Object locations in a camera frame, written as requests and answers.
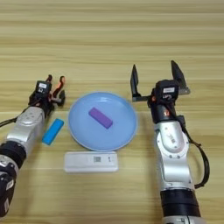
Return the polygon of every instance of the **black joint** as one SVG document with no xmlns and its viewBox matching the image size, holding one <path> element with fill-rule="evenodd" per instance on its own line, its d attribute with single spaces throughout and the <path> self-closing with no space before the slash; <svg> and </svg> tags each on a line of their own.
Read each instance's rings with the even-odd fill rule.
<svg viewBox="0 0 224 224">
<path fill-rule="evenodd" d="M 11 158 L 20 169 L 26 159 L 25 148 L 13 141 L 8 141 L 0 146 L 0 154 Z"/>
<path fill-rule="evenodd" d="M 195 193 L 186 189 L 166 190 L 160 193 L 164 217 L 184 215 L 200 217 Z"/>
</svg>

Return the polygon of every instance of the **white rectangular object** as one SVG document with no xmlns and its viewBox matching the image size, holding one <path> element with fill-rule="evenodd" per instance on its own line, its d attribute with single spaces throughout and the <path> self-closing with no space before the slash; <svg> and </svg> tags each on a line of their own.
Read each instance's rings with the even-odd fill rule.
<svg viewBox="0 0 224 224">
<path fill-rule="evenodd" d="M 65 155 L 66 172 L 116 172 L 118 171 L 115 152 L 79 151 Z"/>
</svg>

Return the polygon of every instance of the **black cable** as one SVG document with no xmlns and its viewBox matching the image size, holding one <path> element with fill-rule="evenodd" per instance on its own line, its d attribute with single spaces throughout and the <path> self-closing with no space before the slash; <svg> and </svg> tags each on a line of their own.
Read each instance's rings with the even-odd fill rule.
<svg viewBox="0 0 224 224">
<path fill-rule="evenodd" d="M 198 149 L 199 149 L 199 152 L 202 156 L 202 159 L 203 159 L 203 163 L 204 163 L 204 177 L 203 179 L 201 180 L 200 183 L 198 183 L 197 185 L 195 185 L 195 189 L 197 188 L 200 188 L 202 186 L 204 186 L 207 181 L 209 180 L 209 176 L 210 176 L 210 165 L 209 165 L 209 161 L 208 161 L 208 158 L 207 158 L 207 154 L 203 151 L 202 147 L 201 147 L 201 144 L 200 143 L 197 143 L 195 142 L 189 132 L 187 131 L 185 125 L 179 120 L 179 118 L 175 115 L 175 113 L 172 111 L 172 109 L 169 107 L 169 105 L 165 104 L 164 105 L 166 107 L 166 109 L 170 112 L 170 114 L 174 117 L 175 120 L 177 120 L 182 128 L 182 130 L 185 132 L 188 140 L 189 140 L 189 143 L 190 144 L 194 144 Z"/>
</svg>

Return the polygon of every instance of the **wooden table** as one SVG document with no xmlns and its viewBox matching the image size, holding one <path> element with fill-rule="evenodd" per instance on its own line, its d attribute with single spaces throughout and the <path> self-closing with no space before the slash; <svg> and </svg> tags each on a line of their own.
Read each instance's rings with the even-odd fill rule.
<svg viewBox="0 0 224 224">
<path fill-rule="evenodd" d="M 131 100 L 130 71 L 136 63 L 145 95 L 170 79 L 170 60 L 185 72 L 192 94 L 181 96 L 192 137 L 203 143 L 211 163 L 209 184 L 197 191 L 207 223 L 224 223 L 223 92 L 224 3 L 221 0 L 2 0 L 0 2 L 0 120 L 26 107 L 36 81 L 66 76 L 66 120 L 81 95 L 109 91 Z M 67 127 L 51 147 L 38 141 L 17 179 L 10 224 L 161 223 L 153 125 L 145 102 L 133 103 L 139 129 L 118 151 L 114 174 L 68 175 L 67 151 L 84 151 Z M 0 129 L 1 142 L 11 126 Z M 200 154 L 189 162 L 195 182 L 202 177 Z"/>
</svg>

